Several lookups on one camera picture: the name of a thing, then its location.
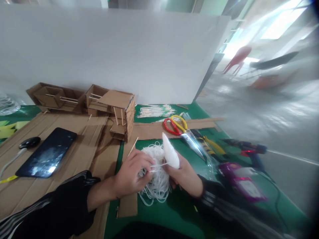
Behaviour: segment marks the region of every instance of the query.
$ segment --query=black sleeve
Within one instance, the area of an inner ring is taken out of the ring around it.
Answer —
[[[220,233],[230,238],[284,238],[277,217],[229,192],[222,184],[199,177],[204,191],[193,202]]]
[[[55,191],[0,222],[0,238],[69,238],[93,224],[87,195],[99,178],[83,171],[64,181]]]

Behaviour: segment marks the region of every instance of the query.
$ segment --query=phone screen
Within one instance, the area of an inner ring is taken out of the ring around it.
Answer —
[[[74,132],[56,128],[18,169],[16,176],[49,178],[76,137]]]

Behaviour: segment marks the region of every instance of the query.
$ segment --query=chair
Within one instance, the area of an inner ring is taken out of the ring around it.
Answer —
[[[298,51],[293,51],[291,53],[288,53],[286,55],[280,56],[278,58],[275,58],[275,59],[272,59],[269,61],[251,62],[249,64],[249,67],[255,68],[255,70],[249,71],[245,74],[242,74],[241,76],[246,75],[246,74],[251,73],[251,72],[254,72],[254,71],[257,71],[257,70],[268,70],[268,69],[286,64],[289,61],[291,61],[291,59],[294,58],[297,54],[298,54]]]
[[[236,55],[233,57],[233,59],[228,63],[226,68],[223,70],[224,74],[226,74],[227,71],[229,71],[230,68],[232,68],[234,65],[238,65],[236,70],[233,72],[233,74],[236,72],[236,75],[237,75],[239,70],[244,65],[244,60],[246,59],[246,57],[249,55],[249,53],[251,51],[252,51],[252,48],[249,47],[249,46],[243,46],[243,47],[239,48],[239,50],[237,51]]]

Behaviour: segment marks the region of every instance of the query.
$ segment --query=black chair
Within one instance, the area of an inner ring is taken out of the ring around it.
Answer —
[[[275,59],[272,59],[272,60],[269,60],[269,61],[251,62],[249,64],[249,67],[255,68],[255,69],[252,70],[252,71],[249,71],[249,72],[247,72],[245,74],[242,74],[241,76],[246,75],[246,74],[251,73],[251,72],[254,72],[254,71],[257,71],[257,70],[268,70],[268,69],[271,69],[271,68],[286,64],[289,61],[291,61],[292,58],[294,58],[297,54],[298,54],[297,51],[293,51],[291,53],[288,53],[286,55],[280,56],[278,58],[275,58]]]

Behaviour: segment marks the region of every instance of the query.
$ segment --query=scissors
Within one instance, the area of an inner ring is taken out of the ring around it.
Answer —
[[[176,121],[174,120],[174,117],[176,118],[179,118],[184,127],[180,126],[178,123],[176,123]],[[173,126],[173,129],[174,131],[170,130],[168,127],[167,127],[167,121],[170,121],[172,126]],[[187,128],[187,123],[186,121],[178,116],[178,115],[173,115],[171,116],[170,118],[166,118],[163,122],[164,124],[164,127],[165,129],[173,134],[173,135],[176,135],[176,136],[181,136],[185,141],[186,143],[189,145],[189,147],[204,161],[207,160],[207,158],[202,154],[200,148],[199,148],[199,142],[196,140],[196,137],[193,135],[193,133]]]

